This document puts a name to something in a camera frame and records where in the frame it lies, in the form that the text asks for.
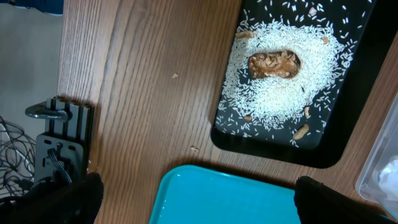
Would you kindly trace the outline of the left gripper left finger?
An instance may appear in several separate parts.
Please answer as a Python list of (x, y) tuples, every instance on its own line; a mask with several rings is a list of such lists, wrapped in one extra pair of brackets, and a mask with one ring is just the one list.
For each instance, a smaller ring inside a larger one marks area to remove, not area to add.
[(45, 181), (24, 196), (1, 199), (1, 224), (95, 222), (104, 197), (104, 184), (92, 172), (72, 184)]

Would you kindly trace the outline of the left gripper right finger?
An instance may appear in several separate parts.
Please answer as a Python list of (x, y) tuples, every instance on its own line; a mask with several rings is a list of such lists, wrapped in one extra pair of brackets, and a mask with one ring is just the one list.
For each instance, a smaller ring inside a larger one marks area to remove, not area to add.
[(308, 176), (296, 181), (294, 203), (302, 224), (394, 223)]

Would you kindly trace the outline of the white napkin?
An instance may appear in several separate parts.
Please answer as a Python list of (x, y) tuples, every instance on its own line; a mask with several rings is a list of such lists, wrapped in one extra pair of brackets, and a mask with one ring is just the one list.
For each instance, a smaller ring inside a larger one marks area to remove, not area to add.
[(393, 156), (379, 174), (379, 188), (388, 200), (397, 201), (397, 156)]

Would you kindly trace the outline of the brown food piece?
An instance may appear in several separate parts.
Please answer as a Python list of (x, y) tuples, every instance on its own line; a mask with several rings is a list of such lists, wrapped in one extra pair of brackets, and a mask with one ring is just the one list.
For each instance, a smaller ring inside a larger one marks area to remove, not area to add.
[(255, 53), (248, 58), (248, 69), (255, 79), (270, 77), (290, 79), (299, 73), (301, 61), (290, 50)]

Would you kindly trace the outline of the rice food waste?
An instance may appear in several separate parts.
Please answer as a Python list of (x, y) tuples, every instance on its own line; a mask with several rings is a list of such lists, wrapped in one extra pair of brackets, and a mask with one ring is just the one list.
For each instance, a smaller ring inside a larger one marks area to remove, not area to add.
[[(265, 4), (270, 16), (277, 1), (257, 2)], [(295, 77), (252, 77), (248, 69), (251, 55), (283, 50), (293, 51), (301, 61)], [(334, 84), (352, 60), (332, 26), (294, 26), (284, 23), (282, 17), (251, 26), (249, 19), (238, 18), (220, 100), (248, 123), (278, 128), (289, 119), (308, 116), (313, 98)]]

